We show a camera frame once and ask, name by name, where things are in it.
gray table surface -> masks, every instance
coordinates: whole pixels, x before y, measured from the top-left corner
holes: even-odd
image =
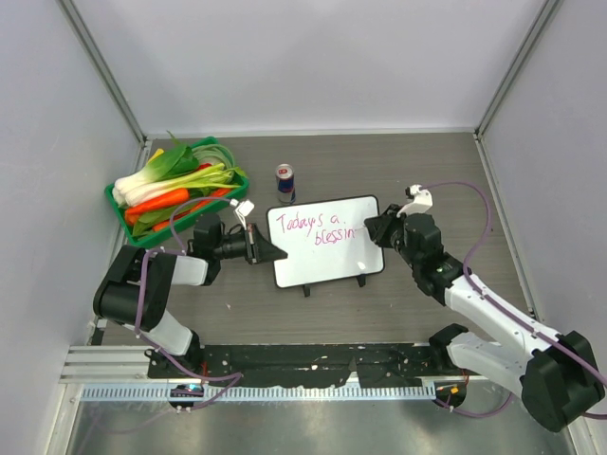
[[[380,209],[403,203],[405,187],[448,180],[480,185],[490,195],[472,134],[375,136],[274,136],[226,138],[238,164],[250,177],[249,217],[267,234],[266,210],[278,206],[274,171],[289,163],[295,169],[298,202],[374,194]],[[156,140],[152,150],[170,148]],[[460,259],[477,241],[485,224],[481,199],[466,188],[432,191],[432,214],[443,232],[446,250]],[[472,261],[474,271],[505,299],[525,309],[506,239],[497,214],[494,230]],[[232,211],[222,218],[231,226]],[[181,234],[192,237],[191,231]],[[301,288],[278,289],[271,264],[244,260],[222,263],[209,287],[174,286],[169,309],[207,343],[348,343],[424,341],[452,322],[477,330],[465,318],[424,296],[411,271],[392,251],[386,268],[359,288],[348,279]],[[136,344],[133,335],[108,324],[103,344]]]

handwritten text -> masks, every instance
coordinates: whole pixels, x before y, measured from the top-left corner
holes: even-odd
[[[329,226],[321,229],[325,225],[323,220],[326,219],[329,220]],[[326,216],[324,213],[319,213],[316,216],[300,217],[300,213],[296,212],[295,218],[289,219],[286,217],[286,214],[283,213],[281,216],[276,218],[276,221],[281,222],[283,233],[303,230],[305,232],[305,236],[309,237],[312,233],[312,229],[316,228],[314,231],[315,246],[333,245],[337,242],[355,238],[355,231],[353,229],[344,226],[335,226],[346,224],[345,222],[340,221],[340,217],[338,215]]]

metal corner post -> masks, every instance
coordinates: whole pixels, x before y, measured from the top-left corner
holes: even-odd
[[[78,36],[81,44],[83,45],[84,51],[88,55],[91,60],[91,63],[95,66],[95,69],[99,73],[101,80],[103,81],[107,91],[109,92],[112,100],[116,103],[120,113],[126,120],[126,123],[129,125],[129,128],[133,132],[133,135],[137,139],[139,145],[143,146],[145,144],[146,136],[141,130],[137,118],[131,107],[129,106],[126,98],[122,94],[120,87],[114,76],[112,71],[110,70],[107,62],[103,58],[101,51],[99,50],[93,36],[91,35],[90,30],[86,26],[86,22],[81,16],[80,12],[76,5],[74,5],[73,0],[57,0],[60,8],[64,12],[65,18],[72,26],[74,32]]]
[[[562,1],[563,0],[544,0],[543,5],[540,8],[540,12],[536,16],[531,28],[524,37],[523,42],[521,43],[521,46],[514,57],[514,60],[510,64],[510,68],[507,70],[504,78],[500,82],[491,103],[489,104],[483,118],[481,119],[481,122],[478,125],[478,128],[476,129],[476,135],[479,138],[483,138],[487,128],[493,121],[495,114],[506,98],[507,93],[517,80],[521,70],[524,67],[524,64],[529,60],[533,49],[535,49],[547,26],[554,18],[557,10],[562,4]]]

carrot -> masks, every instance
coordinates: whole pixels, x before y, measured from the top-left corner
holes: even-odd
[[[215,191],[213,191],[211,194],[209,194],[209,196],[213,196],[213,197],[221,197],[221,196],[225,196],[226,194],[230,193],[233,190],[233,188],[219,188]],[[193,206],[189,213],[193,213],[195,211],[197,211],[198,209],[202,209],[203,207],[205,207],[207,204],[210,204],[211,202],[213,202],[212,200],[207,199],[206,201],[200,201],[198,204],[196,204],[195,206]]]
[[[177,221],[179,218],[183,218],[184,216],[186,216],[189,213],[190,213],[189,211],[184,211],[183,213],[179,213],[178,215],[175,215],[175,218],[173,218],[173,221]],[[154,225],[154,227],[152,227],[152,230],[154,232],[158,232],[159,230],[163,230],[164,228],[167,228],[168,226],[169,226],[169,220],[161,221],[157,225]]]
[[[142,214],[146,211],[176,206],[177,204],[183,204],[184,202],[188,202],[188,199],[190,199],[188,189],[177,188],[176,190],[165,192],[164,194],[154,197],[149,201],[145,201],[141,204],[128,208],[125,212],[125,215]]]
[[[124,212],[124,221],[128,226],[134,226],[137,220],[141,216],[139,213],[129,213],[128,211]]]
[[[219,188],[215,191],[213,191],[211,194],[209,194],[209,196],[214,196],[214,197],[221,197],[221,196],[225,196],[226,194],[228,194],[229,192],[231,192],[233,189],[232,188]],[[194,213],[195,211],[202,209],[204,206],[206,206],[207,204],[213,202],[212,200],[204,200],[204,201],[200,201],[198,204],[196,204],[195,206],[193,206],[191,209],[189,209],[188,211],[184,211],[183,213],[179,213],[178,215],[175,216],[174,221],[178,220],[179,218],[182,218],[186,215],[189,215],[190,213]],[[167,228],[169,226],[169,220],[166,221],[162,221],[156,225],[154,225],[154,227],[152,227],[152,230],[154,232],[158,232],[160,230],[163,230],[164,228]]]

bok choy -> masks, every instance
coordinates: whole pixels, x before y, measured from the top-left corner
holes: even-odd
[[[224,168],[225,166],[223,164],[216,164],[178,178],[139,185],[124,194],[124,198],[126,199],[126,203],[133,207],[177,188],[200,190],[237,188],[238,185],[229,185],[229,182],[234,177],[234,173],[243,174],[243,172],[239,168]]]
[[[128,192],[141,185],[158,182],[160,180],[168,180],[186,173],[191,173],[197,167],[198,160],[194,157],[190,146],[179,144],[173,149],[148,161],[141,171],[116,180],[114,189],[125,198]]]

